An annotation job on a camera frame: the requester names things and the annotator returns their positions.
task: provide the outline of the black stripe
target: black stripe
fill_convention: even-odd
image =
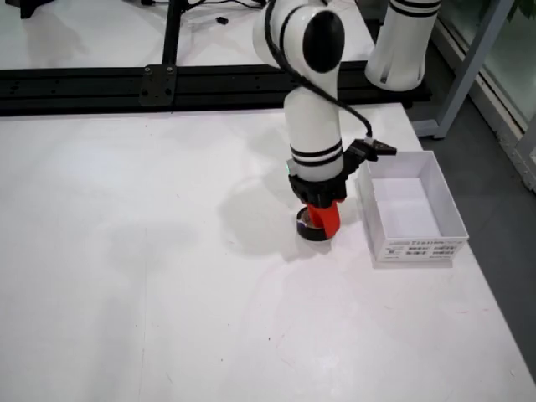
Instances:
[[[393,9],[393,11],[397,12],[398,14],[405,15],[406,17],[415,17],[415,18],[426,18],[431,17],[432,15],[436,15],[439,10],[430,11],[429,13],[413,13],[411,11],[403,10],[402,8],[396,7],[392,2],[389,2],[389,6]]]
[[[400,3],[403,6],[406,7],[413,7],[413,8],[435,8],[441,4],[441,0],[439,2],[435,3],[415,3],[415,2],[409,2],[408,0],[395,0],[397,3]]]
[[[305,6],[298,6],[296,8],[294,8],[292,11],[290,11],[288,13],[288,15],[286,16],[285,18],[285,21],[283,21],[283,24],[281,25],[281,31],[279,33],[279,50],[281,51],[281,54],[283,55],[283,57],[286,59],[286,56],[285,56],[285,31],[286,31],[286,26],[288,25],[288,22],[291,20],[291,17],[292,15],[294,15],[294,13],[296,11],[298,11],[300,8],[303,8]]]
[[[322,166],[327,165],[328,163],[331,163],[333,161],[336,161],[343,155],[343,150],[341,149],[339,152],[337,152],[332,157],[329,157],[328,159],[323,159],[321,161],[311,161],[311,162],[304,162],[301,159],[296,159],[295,157],[292,157],[294,159],[294,162],[296,162],[298,165],[302,166],[308,166],[308,167],[314,167],[314,166]]]
[[[324,149],[323,151],[302,152],[302,151],[297,151],[293,147],[291,147],[291,150],[292,150],[292,153],[296,155],[297,157],[323,157],[324,155],[329,155],[330,153],[337,151],[337,149],[342,146],[343,146],[343,140],[336,143],[333,147],[329,147],[328,149]]]

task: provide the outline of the white box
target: white box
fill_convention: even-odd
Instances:
[[[357,187],[376,261],[448,261],[469,238],[433,152],[366,162]]]

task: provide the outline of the table surface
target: table surface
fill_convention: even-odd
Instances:
[[[331,6],[345,59],[366,59],[350,6]],[[185,16],[179,64],[260,63],[255,13],[210,12]],[[160,57],[157,9],[58,0],[0,16],[4,69]],[[420,149],[400,105],[359,110],[379,140]],[[345,144],[363,135],[345,112],[341,125]],[[353,178],[336,238],[308,243],[288,157],[281,111],[3,119],[0,399],[536,400],[469,246],[451,267],[374,267]]]

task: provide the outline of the black cable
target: black cable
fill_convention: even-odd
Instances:
[[[346,103],[329,95],[325,90],[323,90],[322,88],[319,88],[318,86],[313,84],[310,80],[308,80],[306,77],[304,77],[303,75],[298,73],[296,70],[294,70],[292,66],[289,64],[288,60],[286,59],[286,56],[281,52],[279,48],[277,48],[276,44],[274,43],[274,39],[271,36],[271,15],[274,12],[275,5],[276,5],[276,0],[270,0],[266,8],[265,39],[266,39],[266,43],[268,44],[268,49],[270,50],[270,53],[272,57],[274,58],[274,60],[276,61],[276,63],[280,66],[280,68],[283,71],[285,71],[288,75],[290,75],[299,85],[303,86],[304,88],[308,89],[312,93],[320,96],[326,101],[334,104],[335,106],[340,107],[341,109],[344,109],[348,113],[357,117],[367,129],[367,132],[366,132],[367,137],[372,137],[372,126],[370,125],[370,122],[364,116],[362,116],[359,112],[355,111],[352,107],[348,106]]]
[[[224,3],[237,3],[241,6],[244,6],[246,8],[252,8],[254,10],[261,10],[263,7],[261,5],[252,5],[252,4],[246,4],[241,2],[240,0],[218,0],[218,1],[207,1],[207,0],[199,0],[197,3],[194,4],[188,4],[186,7],[186,11],[191,10],[192,8],[195,8],[197,6],[202,6],[204,4],[224,4]],[[152,4],[169,4],[169,2],[160,2],[160,1],[153,1]]]
[[[254,6],[254,5],[251,5],[251,4],[243,3],[240,0],[219,0],[217,2],[200,1],[198,3],[193,4],[192,8],[196,7],[196,6],[201,6],[201,5],[204,5],[204,4],[224,4],[224,3],[237,3],[237,4],[240,4],[241,6],[244,6],[244,7],[247,7],[247,8],[253,8],[254,10],[261,10],[263,8],[262,6]]]

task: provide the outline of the gray floor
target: gray floor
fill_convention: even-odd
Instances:
[[[426,79],[435,102],[453,74],[433,46]],[[466,100],[433,150],[464,219],[472,250],[536,379],[536,195],[530,193],[477,108]]]

